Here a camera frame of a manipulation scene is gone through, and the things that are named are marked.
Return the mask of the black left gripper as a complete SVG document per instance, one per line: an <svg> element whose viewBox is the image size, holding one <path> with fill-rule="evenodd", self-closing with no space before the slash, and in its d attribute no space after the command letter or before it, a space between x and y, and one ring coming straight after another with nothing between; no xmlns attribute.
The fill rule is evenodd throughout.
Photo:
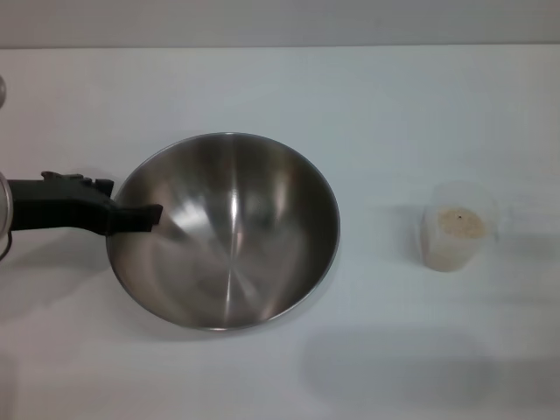
<svg viewBox="0 0 560 420"><path fill-rule="evenodd" d="M159 204L116 207L114 182L81 174L43 171L41 179L10 179L12 231L78 228L102 236L148 233L163 212Z"/></svg>

